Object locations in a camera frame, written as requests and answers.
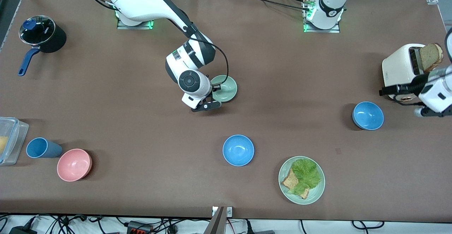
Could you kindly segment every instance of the bread slice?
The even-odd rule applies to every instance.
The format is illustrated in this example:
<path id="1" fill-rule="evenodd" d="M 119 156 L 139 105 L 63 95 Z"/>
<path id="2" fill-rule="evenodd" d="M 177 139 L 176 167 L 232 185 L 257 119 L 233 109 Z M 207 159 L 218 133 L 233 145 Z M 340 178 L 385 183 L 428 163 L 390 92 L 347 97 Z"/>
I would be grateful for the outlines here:
<path id="1" fill-rule="evenodd" d="M 308 197 L 308 194 L 309 194 L 309 188 L 306 188 L 305 192 L 302 195 L 300 195 L 300 197 L 303 200 L 305 200 Z"/>
<path id="2" fill-rule="evenodd" d="M 295 173 L 293 173 L 292 168 L 290 168 L 289 174 L 287 174 L 281 184 L 289 190 L 298 185 L 298 178 L 295 176 Z"/>
<path id="3" fill-rule="evenodd" d="M 442 48 L 437 43 L 427 44 L 419 50 L 422 69 L 425 73 L 431 72 L 444 59 Z"/>

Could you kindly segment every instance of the light green bowl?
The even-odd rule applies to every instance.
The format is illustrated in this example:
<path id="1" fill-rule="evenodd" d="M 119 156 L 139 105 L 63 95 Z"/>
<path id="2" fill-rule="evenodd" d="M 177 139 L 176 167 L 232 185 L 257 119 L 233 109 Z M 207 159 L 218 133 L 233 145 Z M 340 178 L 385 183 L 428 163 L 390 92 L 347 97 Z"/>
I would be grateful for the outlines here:
<path id="1" fill-rule="evenodd" d="M 212 79 L 212 84 L 221 83 L 225 80 L 226 75 L 218 75 Z M 213 99 L 220 102 L 230 101 L 237 94 L 237 83 L 236 81 L 228 76 L 227 80 L 221 84 L 221 90 L 217 90 L 212 93 Z"/>
<path id="2" fill-rule="evenodd" d="M 281 184 L 284 181 L 284 178 L 286 178 L 286 176 L 289 174 L 289 170 L 290 168 L 292 168 L 292 164 L 296 160 L 300 159 L 307 159 L 313 161 L 317 165 L 317 171 L 320 174 L 320 183 L 315 188 L 309 190 L 308 197 L 305 200 L 303 200 L 298 195 L 289 193 L 289 189 Z M 291 202 L 299 205 L 308 205 L 316 202 L 321 197 L 323 191 L 325 190 L 325 175 L 323 174 L 322 168 L 320 168 L 320 165 L 316 163 L 315 160 L 312 160 L 311 158 L 305 156 L 295 156 L 287 160 L 285 163 L 283 163 L 281 169 L 279 169 L 278 182 L 279 188 L 281 188 L 281 192 L 284 194 L 284 196 Z"/>

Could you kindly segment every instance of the blue lid knob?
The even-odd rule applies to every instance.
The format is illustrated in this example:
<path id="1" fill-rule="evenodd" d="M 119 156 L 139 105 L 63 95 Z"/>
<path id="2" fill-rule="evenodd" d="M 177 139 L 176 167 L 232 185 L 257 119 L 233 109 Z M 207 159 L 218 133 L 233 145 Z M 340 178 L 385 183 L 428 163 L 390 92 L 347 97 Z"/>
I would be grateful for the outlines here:
<path id="1" fill-rule="evenodd" d="M 32 30 L 36 26 L 36 20 L 26 20 L 22 24 L 26 30 Z"/>

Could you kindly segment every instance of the pot handle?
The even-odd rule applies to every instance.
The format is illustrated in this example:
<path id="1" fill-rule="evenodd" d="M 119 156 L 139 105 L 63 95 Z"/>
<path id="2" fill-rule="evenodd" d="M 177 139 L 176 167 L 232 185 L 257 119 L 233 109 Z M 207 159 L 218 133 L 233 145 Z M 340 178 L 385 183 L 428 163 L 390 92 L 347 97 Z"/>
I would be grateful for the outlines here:
<path id="1" fill-rule="evenodd" d="M 39 46 L 33 46 L 24 56 L 24 60 L 22 61 L 22 65 L 19 68 L 18 76 L 24 76 L 27 72 L 28 65 L 30 64 L 31 58 L 39 52 Z"/>

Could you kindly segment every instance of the lettuce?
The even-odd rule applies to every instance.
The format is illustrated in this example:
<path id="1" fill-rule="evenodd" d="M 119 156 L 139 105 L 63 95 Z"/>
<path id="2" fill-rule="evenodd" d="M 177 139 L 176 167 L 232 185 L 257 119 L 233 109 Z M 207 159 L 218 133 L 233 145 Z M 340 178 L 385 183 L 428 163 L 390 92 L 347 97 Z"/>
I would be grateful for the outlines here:
<path id="1" fill-rule="evenodd" d="M 311 160 L 296 160 L 292 164 L 292 171 L 298 178 L 298 185 L 290 189 L 289 193 L 302 195 L 306 188 L 313 189 L 320 183 L 317 165 Z"/>

